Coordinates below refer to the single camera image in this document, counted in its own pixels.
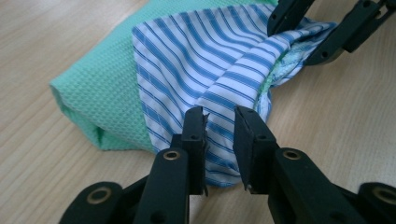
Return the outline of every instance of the light wood surface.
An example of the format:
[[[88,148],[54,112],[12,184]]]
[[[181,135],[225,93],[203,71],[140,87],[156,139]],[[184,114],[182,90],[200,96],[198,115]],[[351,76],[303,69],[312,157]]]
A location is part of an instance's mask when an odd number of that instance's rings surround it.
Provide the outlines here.
[[[99,181],[149,173],[144,151],[93,147],[57,108],[48,83],[146,0],[0,1],[0,223],[57,223]],[[355,1],[316,1],[309,17],[340,21]],[[306,67],[273,90],[269,127],[330,180],[356,192],[396,186],[396,16],[353,54]],[[242,185],[191,197],[191,223],[272,223],[266,196]]]

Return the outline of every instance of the textured green fabric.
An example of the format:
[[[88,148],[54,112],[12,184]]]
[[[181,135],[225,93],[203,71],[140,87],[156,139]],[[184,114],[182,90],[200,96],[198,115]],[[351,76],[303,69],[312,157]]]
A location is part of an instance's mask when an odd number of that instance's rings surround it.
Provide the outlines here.
[[[152,150],[140,104],[132,27],[181,11],[275,0],[151,0],[50,83],[64,112],[101,149]]]

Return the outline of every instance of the striped cloth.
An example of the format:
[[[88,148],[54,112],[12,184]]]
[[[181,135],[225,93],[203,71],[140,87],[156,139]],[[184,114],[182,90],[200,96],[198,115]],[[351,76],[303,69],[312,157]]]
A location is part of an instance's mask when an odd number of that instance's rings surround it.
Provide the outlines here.
[[[304,19],[298,30],[267,36],[275,6],[256,4],[189,11],[143,22],[133,29],[140,99],[154,149],[181,133],[185,112],[210,114],[206,181],[240,181],[233,154],[235,105],[266,119],[268,88],[284,83],[334,27]]]

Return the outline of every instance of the folded cloth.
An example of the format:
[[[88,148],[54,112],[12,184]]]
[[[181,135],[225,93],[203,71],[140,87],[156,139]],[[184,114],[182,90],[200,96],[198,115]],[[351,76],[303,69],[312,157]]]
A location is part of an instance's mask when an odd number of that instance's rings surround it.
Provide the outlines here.
[[[293,77],[334,27],[304,19],[298,30],[268,38],[274,5],[258,2],[151,0],[51,81],[59,107],[101,149],[157,152],[181,132],[184,112],[203,105],[207,183],[237,183],[232,107],[255,108],[266,119],[269,88]]]
[[[201,105],[210,114],[205,162],[209,184],[226,187],[240,181],[233,154],[235,106],[256,107],[266,119],[268,86],[295,75],[333,28],[333,23],[304,19],[297,30],[268,37],[266,24],[274,8],[255,4],[194,10],[133,29],[151,143],[156,151],[168,148],[173,134],[182,131],[186,111]]]

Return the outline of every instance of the green cloth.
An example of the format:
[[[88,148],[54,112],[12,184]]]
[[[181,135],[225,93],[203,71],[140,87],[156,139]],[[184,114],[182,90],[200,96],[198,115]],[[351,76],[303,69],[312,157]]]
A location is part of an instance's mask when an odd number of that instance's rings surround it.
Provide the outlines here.
[[[275,0],[151,0],[101,43],[53,79],[62,112],[101,149],[152,150],[134,65],[132,28],[140,22],[195,9]]]

